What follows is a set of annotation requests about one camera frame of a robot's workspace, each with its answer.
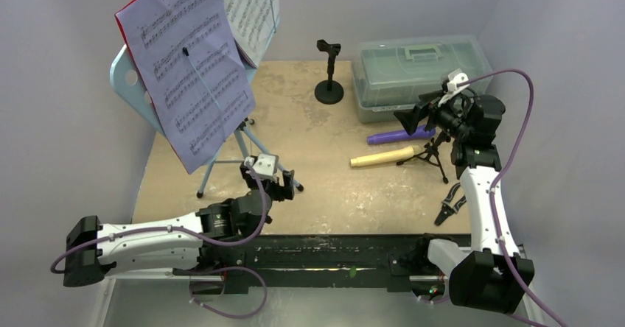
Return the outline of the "purple microphone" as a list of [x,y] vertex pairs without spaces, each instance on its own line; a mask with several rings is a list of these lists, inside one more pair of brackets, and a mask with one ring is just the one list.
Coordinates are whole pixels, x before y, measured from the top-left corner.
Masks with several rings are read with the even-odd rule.
[[368,145],[388,144],[398,141],[408,141],[414,139],[427,139],[434,137],[436,129],[426,130],[425,126],[418,126],[415,133],[408,134],[405,130],[394,130],[385,133],[377,133],[366,138]]

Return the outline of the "cream recorder flute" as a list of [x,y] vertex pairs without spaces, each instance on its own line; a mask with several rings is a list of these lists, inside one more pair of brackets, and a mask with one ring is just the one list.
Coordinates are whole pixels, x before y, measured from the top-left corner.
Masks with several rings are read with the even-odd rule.
[[422,147],[420,146],[408,146],[399,150],[380,152],[373,155],[364,155],[352,158],[349,160],[349,165],[352,168],[356,168],[397,162],[417,155],[421,151]]

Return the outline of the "black tripod microphone stand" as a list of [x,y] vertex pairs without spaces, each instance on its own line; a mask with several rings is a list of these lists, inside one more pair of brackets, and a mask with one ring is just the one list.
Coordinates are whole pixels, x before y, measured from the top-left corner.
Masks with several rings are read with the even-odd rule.
[[450,136],[445,132],[439,134],[436,138],[432,138],[429,142],[425,144],[425,149],[418,154],[415,154],[409,158],[402,159],[396,162],[397,166],[401,166],[404,163],[412,160],[421,160],[429,165],[435,166],[440,170],[442,181],[444,184],[448,184],[449,180],[444,172],[444,168],[442,166],[440,160],[440,152],[439,147],[444,142],[449,142]]

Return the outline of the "black round-base clamp stand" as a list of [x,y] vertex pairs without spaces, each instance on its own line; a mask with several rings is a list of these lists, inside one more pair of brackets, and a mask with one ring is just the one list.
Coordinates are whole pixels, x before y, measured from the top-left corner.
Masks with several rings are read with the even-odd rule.
[[339,43],[327,43],[325,40],[317,40],[318,51],[328,54],[327,78],[322,80],[315,87],[315,98],[322,104],[334,105],[339,103],[344,96],[343,86],[333,79],[335,72],[336,57],[340,54],[341,45]]

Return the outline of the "light blue music stand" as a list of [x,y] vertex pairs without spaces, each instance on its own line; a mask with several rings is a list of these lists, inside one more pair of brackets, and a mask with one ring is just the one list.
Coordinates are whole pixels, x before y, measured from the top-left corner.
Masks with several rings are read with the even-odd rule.
[[251,81],[277,31],[279,0],[131,0],[112,89],[170,143],[188,173],[211,169],[229,137],[256,143]]

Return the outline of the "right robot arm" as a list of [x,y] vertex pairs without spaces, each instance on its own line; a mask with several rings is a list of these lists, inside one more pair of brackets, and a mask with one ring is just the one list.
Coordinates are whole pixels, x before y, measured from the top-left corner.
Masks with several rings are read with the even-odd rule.
[[421,95],[411,110],[396,110],[394,117],[410,135],[425,120],[426,130],[439,128],[453,143],[450,158],[469,212],[471,251],[431,239],[416,250],[413,262],[423,273],[439,268],[448,277],[445,294],[454,305],[513,314],[534,277],[534,264],[520,255],[500,193],[503,170],[493,141],[506,107],[490,95],[443,98],[441,91]]

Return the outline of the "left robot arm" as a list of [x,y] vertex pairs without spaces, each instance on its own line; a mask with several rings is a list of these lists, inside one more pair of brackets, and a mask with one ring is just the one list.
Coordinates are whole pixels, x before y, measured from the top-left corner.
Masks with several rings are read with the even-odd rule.
[[50,268],[65,287],[82,287],[134,270],[196,269],[209,275],[220,255],[210,247],[236,247],[254,240],[271,222],[274,202],[293,200],[304,187],[294,171],[281,178],[241,167],[247,194],[213,203],[179,217],[139,224],[105,224],[99,217],[81,218],[66,237],[66,251]]

